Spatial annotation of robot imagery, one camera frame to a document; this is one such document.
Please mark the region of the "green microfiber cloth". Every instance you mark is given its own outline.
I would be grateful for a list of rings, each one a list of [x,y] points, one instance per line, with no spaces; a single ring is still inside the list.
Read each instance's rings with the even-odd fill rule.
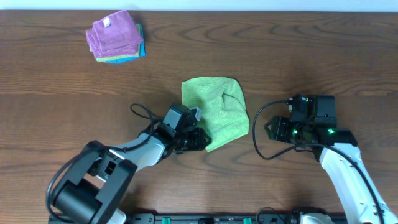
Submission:
[[[199,77],[184,81],[182,104],[202,110],[198,126],[211,138],[211,152],[249,133],[250,121],[243,91],[228,77]]]

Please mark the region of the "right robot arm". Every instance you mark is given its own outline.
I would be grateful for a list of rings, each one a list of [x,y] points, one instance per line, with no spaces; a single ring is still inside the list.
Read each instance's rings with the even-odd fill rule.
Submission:
[[[271,140],[310,148],[331,179],[348,223],[397,223],[364,166],[353,133],[336,125],[332,117],[292,121],[275,116],[264,129]]]

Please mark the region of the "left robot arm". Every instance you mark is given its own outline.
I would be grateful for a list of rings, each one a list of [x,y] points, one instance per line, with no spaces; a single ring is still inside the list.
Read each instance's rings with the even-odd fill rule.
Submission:
[[[47,210],[64,223],[127,223],[119,204],[135,173],[172,153],[202,151],[210,143],[202,128],[170,136],[151,127],[137,139],[118,146],[91,141],[50,181],[45,196]]]

